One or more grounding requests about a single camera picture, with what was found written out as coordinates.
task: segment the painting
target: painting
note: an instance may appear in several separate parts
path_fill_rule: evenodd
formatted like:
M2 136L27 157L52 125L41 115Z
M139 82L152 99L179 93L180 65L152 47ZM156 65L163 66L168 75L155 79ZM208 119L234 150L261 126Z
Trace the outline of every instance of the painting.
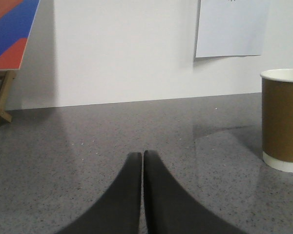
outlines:
M201 0L196 57L260 55L270 0Z
M39 0L0 0L0 70L21 67Z

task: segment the speckled countertop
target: speckled countertop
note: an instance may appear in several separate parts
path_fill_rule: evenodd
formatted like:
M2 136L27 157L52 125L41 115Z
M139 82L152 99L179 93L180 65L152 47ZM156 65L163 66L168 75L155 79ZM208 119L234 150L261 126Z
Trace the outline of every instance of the speckled countertop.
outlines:
M11 114L0 126L0 234L54 234L100 197L128 152L146 149L226 221L293 234L293 174L261 160L261 94Z

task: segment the white paper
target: white paper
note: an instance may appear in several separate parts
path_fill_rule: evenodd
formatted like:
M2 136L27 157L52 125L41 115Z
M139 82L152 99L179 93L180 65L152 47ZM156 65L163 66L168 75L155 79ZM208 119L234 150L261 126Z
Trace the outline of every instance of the white paper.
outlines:
M196 57L262 53L270 0L201 0Z

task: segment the white cup base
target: white cup base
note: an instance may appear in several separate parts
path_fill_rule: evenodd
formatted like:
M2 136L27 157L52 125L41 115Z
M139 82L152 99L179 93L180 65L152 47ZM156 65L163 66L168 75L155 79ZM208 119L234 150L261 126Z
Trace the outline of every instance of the white cup base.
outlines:
M277 170L283 171L283 172L292 172L293 173L293 162L284 162L279 159L276 159L274 157L269 156L263 151L263 160L264 162Z

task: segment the brown paper cup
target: brown paper cup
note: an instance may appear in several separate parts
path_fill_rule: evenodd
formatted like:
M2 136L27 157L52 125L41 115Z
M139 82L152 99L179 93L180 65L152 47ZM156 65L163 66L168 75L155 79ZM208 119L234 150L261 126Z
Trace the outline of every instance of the brown paper cup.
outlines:
M293 172L293 69L268 70L262 77L263 160Z

